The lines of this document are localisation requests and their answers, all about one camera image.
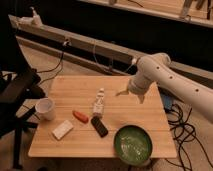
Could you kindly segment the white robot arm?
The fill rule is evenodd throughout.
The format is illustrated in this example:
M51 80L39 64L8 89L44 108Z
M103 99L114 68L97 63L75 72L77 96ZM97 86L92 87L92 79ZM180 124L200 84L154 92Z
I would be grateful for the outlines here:
M170 57L166 53L138 58L136 74L129 79L126 88L118 92L117 96L133 93L143 102L150 85L156 82L213 123L213 89L172 71L169 68L170 63Z

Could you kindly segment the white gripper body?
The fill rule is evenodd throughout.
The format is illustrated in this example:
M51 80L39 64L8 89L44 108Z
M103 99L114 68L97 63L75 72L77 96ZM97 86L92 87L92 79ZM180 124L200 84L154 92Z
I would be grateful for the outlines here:
M149 89L149 82L145 79L131 78L128 82L127 88L135 95L145 95Z

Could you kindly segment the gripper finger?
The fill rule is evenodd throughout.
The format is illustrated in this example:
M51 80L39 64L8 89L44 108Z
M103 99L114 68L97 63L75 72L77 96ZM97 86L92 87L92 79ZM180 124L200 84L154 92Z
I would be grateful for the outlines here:
M139 98L140 103L143 103L144 99L145 99L145 95L138 95L138 98Z
M116 96L120 96L120 95L128 95L129 94L129 90L128 89L125 89L125 90L122 90L122 91L119 91L116 93Z

